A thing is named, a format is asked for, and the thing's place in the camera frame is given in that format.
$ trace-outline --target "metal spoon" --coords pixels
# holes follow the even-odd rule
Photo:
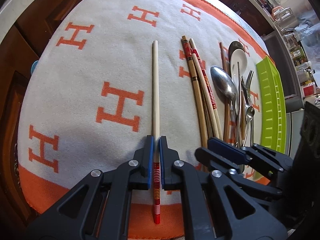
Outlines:
[[[234,120],[236,121],[237,89],[235,84],[233,83],[231,77],[218,66],[212,66],[210,68],[210,73],[213,83],[218,87],[222,94],[230,99]]]
[[[242,49],[244,51],[244,47],[239,41],[231,42],[228,49],[228,58],[230,63],[231,63],[231,55],[236,49]]]
[[[245,141],[247,140],[247,135],[248,135],[248,131],[249,131],[249,122],[252,121],[253,116],[254,116],[254,108],[252,106],[249,106],[247,108],[246,113],[245,113],[245,122],[246,122],[247,128],[246,128],[245,135],[244,135],[243,145],[245,144]]]

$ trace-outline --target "metal screw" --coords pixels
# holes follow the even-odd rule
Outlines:
[[[129,161],[129,165],[132,167],[138,166],[139,162],[137,160],[131,160]]]
[[[214,170],[211,172],[212,176],[214,176],[215,178],[220,178],[221,175],[222,175],[222,172],[221,171],[218,171],[218,170]]]
[[[177,167],[182,167],[184,165],[184,162],[181,160],[176,160],[173,164]]]
[[[228,172],[230,174],[237,174],[238,173],[235,169],[229,169]]]
[[[91,171],[91,176],[92,177],[99,177],[100,175],[101,175],[101,171],[99,171],[99,170]]]

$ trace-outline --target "chopstick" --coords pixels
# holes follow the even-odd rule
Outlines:
[[[213,125],[214,136],[217,137],[218,139],[220,139],[220,138],[222,138],[222,132],[221,132],[221,128],[220,128],[220,131],[218,130],[217,120],[215,117],[216,113],[214,112],[214,108],[213,108],[213,106],[215,107],[215,102],[212,101],[212,98],[213,98],[212,92],[211,92],[211,89],[209,90],[208,85],[207,85],[209,83],[208,78],[207,78],[207,76],[204,77],[202,70],[201,70],[201,66],[198,62],[198,59],[197,59],[197,56],[195,53],[192,53],[192,58],[193,58],[193,61],[196,65],[197,72],[199,73],[199,77],[200,77],[200,81],[201,81],[201,85],[202,85],[202,90],[205,95],[205,99],[207,101],[207,107],[209,110],[210,120]]]
[[[205,95],[203,93],[202,87],[200,87],[200,89],[201,89],[202,102],[205,102]],[[209,115],[208,105],[204,104],[203,108],[204,108],[205,122],[207,124],[208,138],[212,138],[214,136],[214,133],[213,133],[213,128],[212,128],[211,119],[210,119],[210,115]]]
[[[221,51],[221,58],[222,58],[222,68],[225,72],[227,72],[230,76],[230,68],[227,66],[227,62],[224,56],[224,51],[223,51],[223,44],[222,42],[219,42],[220,46],[220,51]],[[226,98],[225,103],[224,103],[224,131],[223,131],[223,140],[225,142],[229,141],[229,131],[230,131],[230,103],[229,99]]]
[[[188,60],[188,66],[190,70],[193,91],[196,97],[196,108],[197,108],[198,118],[199,118],[201,146],[207,148],[207,144],[208,144],[207,125],[205,122],[204,108],[203,108],[201,90],[199,85],[199,78],[197,76],[196,68],[192,59],[191,47],[185,35],[182,36],[182,46]]]
[[[160,223],[160,106],[159,106],[159,61],[158,41],[153,41],[153,199],[154,199],[154,223]]]
[[[221,125],[220,125],[220,120],[219,120],[219,115],[218,115],[218,110],[216,103],[214,101],[214,97],[212,94],[211,86],[209,84],[208,77],[205,73],[204,67],[202,65],[200,56],[198,54],[195,42],[193,39],[190,39],[190,43],[193,49],[193,54],[192,58],[193,61],[196,65],[196,69],[198,72],[198,75],[200,77],[203,93],[205,95],[206,101],[207,101],[207,106],[211,118],[211,123],[213,125],[213,131],[214,131],[214,136],[217,137],[218,139],[222,140],[222,131],[221,131]]]

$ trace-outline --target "green tray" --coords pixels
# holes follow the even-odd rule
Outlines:
[[[279,72],[266,56],[257,65],[262,101],[261,145],[284,153],[286,116]]]

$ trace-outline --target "orange border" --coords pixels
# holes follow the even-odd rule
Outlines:
[[[256,53],[261,57],[264,58],[267,53],[260,47],[260,45],[250,36],[250,34],[244,30],[239,23],[234,21],[228,15],[224,14],[218,8],[214,7],[212,4],[205,0],[183,0],[192,6],[199,8],[206,13],[212,15],[217,20],[222,22],[223,24],[229,26],[235,33],[237,33],[245,42],[250,44]]]
[[[205,0],[183,0],[186,3],[212,15],[223,24],[229,26],[245,42],[253,47],[256,53],[264,58],[267,53],[237,22],[225,15]],[[43,213],[67,191],[60,185],[42,179],[19,165],[20,181],[23,194],[31,207]],[[129,223],[129,238],[131,239],[168,239],[184,234],[181,204],[162,205],[161,223],[153,223],[152,206],[132,204]]]

